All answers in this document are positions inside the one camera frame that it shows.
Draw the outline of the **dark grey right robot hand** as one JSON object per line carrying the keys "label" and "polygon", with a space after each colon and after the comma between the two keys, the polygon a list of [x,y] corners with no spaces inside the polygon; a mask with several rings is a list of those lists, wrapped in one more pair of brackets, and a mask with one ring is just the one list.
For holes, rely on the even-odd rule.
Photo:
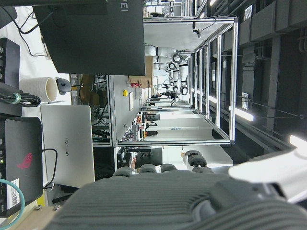
{"label": "dark grey right robot hand", "polygon": [[211,169],[187,153],[193,170],[129,167],[78,189],[48,230],[304,230],[307,156],[297,149]]}

